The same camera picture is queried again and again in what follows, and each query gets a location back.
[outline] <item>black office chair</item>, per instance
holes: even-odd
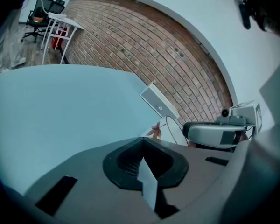
[[[25,35],[22,37],[21,42],[24,40],[25,37],[28,36],[33,36],[35,38],[35,43],[36,43],[36,38],[38,36],[43,36],[40,34],[41,32],[44,32],[45,30],[39,30],[39,28],[45,28],[47,27],[49,20],[48,20],[48,15],[44,12],[43,7],[46,12],[49,12],[55,2],[53,0],[37,0],[36,5],[33,11],[30,11],[30,14],[28,16],[26,25],[30,25],[34,28],[33,32],[26,32]],[[36,22],[34,21],[34,17],[42,18],[41,22]]]
[[[50,9],[51,13],[60,14],[64,10],[65,1],[56,0]]]

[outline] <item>wooden floor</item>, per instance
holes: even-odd
[[[18,30],[18,39],[20,40],[25,32],[31,32],[33,28],[29,27],[26,28],[26,25],[19,25]],[[19,43],[21,45],[20,54],[21,57],[26,57],[26,62],[22,65],[15,67],[15,69],[34,66],[34,65],[41,65],[42,64],[42,55],[43,50],[41,50],[42,44],[42,37],[37,37],[37,42],[34,43],[34,37],[29,36],[24,38],[23,42]],[[44,64],[59,64],[61,60],[61,54],[59,50],[54,50],[49,44],[49,52],[45,56]]]

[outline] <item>white device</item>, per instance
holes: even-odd
[[[238,144],[243,132],[252,129],[252,136],[262,127],[258,101],[244,102],[222,111],[216,122],[188,122],[182,133],[190,141],[219,149],[230,149]]]

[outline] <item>white paper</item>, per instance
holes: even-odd
[[[139,165],[137,180],[143,184],[143,198],[147,201],[150,208],[154,210],[155,201],[157,198],[158,181],[154,177],[144,158],[141,160]]]

